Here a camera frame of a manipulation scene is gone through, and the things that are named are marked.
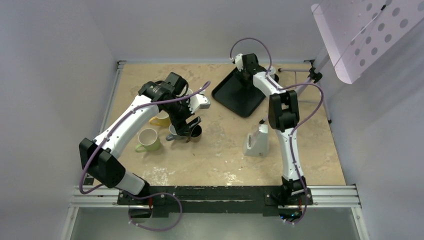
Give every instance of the black tray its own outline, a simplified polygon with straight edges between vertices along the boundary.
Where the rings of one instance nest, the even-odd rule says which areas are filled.
[[[247,118],[264,100],[265,95],[255,86],[243,86],[234,77],[238,71],[234,68],[218,86],[212,90],[212,97],[242,118]],[[279,77],[275,75],[274,80],[278,83]]]

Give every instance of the beige table surface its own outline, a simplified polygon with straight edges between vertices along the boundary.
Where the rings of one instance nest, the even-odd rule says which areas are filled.
[[[305,68],[308,65],[274,65]],[[137,135],[129,142],[119,161],[131,172],[145,178],[151,185],[280,185],[283,172],[279,142],[270,129],[269,154],[264,158],[243,155],[246,135],[267,115],[268,101],[264,100],[249,118],[241,118],[216,102],[212,90],[234,68],[232,64],[126,64],[118,84],[108,124],[112,124],[130,105],[137,91],[148,81],[164,80],[170,72],[185,78],[193,90],[206,81],[211,85],[206,96],[211,101],[209,109],[200,109],[203,133],[200,142],[165,140],[169,130],[146,124],[144,128],[158,131],[163,147],[154,152],[137,153]],[[298,73],[297,81],[303,82],[307,73]],[[294,73],[279,73],[280,84],[295,82]],[[319,99],[317,89],[308,87],[301,100]],[[309,115],[315,103],[299,103],[300,120]],[[297,134],[301,167],[308,185],[344,185],[333,138],[324,108],[301,126]]]

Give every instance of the white backdrop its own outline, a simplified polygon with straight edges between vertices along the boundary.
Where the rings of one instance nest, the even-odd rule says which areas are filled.
[[[275,62],[314,59],[324,46],[311,6],[320,0],[86,0],[113,56],[153,63],[228,63],[243,37]],[[266,52],[246,41],[236,49]]]
[[[82,0],[0,7],[0,239],[59,239],[116,62]]]
[[[424,22],[352,85],[331,64],[321,85],[347,184],[371,239],[423,239]]]

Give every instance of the white perforated panel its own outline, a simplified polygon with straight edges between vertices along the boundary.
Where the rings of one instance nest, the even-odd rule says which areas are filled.
[[[424,18],[424,0],[322,0],[311,9],[337,77],[347,84]]]

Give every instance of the round hole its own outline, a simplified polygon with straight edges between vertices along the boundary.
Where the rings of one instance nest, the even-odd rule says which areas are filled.
[[[424,10],[424,1],[422,1],[418,4],[418,11],[421,12],[422,10]]]
[[[371,55],[376,55],[376,54],[377,54],[377,51],[378,51],[378,49],[377,49],[376,47],[374,47],[374,48],[371,50]]]
[[[396,17],[399,13],[401,12],[401,9],[399,7],[396,7],[393,12],[391,13],[391,15],[393,17]]]
[[[390,42],[390,40],[392,40],[392,35],[391,35],[391,34],[387,34],[387,35],[385,36],[385,38],[384,38],[384,41],[385,41],[386,43],[388,43],[388,42]]]
[[[408,25],[408,19],[403,19],[402,21],[400,21],[400,28],[403,29],[404,27],[406,27]]]
[[[379,31],[379,32],[383,31],[384,26],[385,26],[385,24],[384,24],[384,23],[382,23],[382,24],[378,25],[378,31]]]

